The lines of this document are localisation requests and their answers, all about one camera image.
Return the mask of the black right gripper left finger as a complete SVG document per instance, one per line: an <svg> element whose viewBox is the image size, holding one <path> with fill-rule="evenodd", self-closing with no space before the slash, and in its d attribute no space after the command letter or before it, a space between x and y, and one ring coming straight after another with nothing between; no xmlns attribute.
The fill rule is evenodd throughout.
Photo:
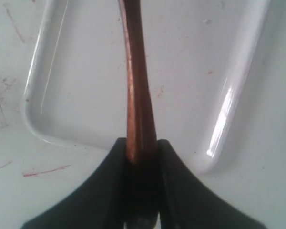
<svg viewBox="0 0 286 229"><path fill-rule="evenodd" d="M70 195L24 229L124 229L128 210L126 139L118 138L97 169Z"/></svg>

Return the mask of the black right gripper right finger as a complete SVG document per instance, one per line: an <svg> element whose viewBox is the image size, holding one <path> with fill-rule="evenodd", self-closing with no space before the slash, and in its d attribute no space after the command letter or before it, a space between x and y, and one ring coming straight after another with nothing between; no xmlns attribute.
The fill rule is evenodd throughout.
<svg viewBox="0 0 286 229"><path fill-rule="evenodd" d="M163 186L163 229L263 229L263 223L234 208L207 188L167 140L158 141Z"/></svg>

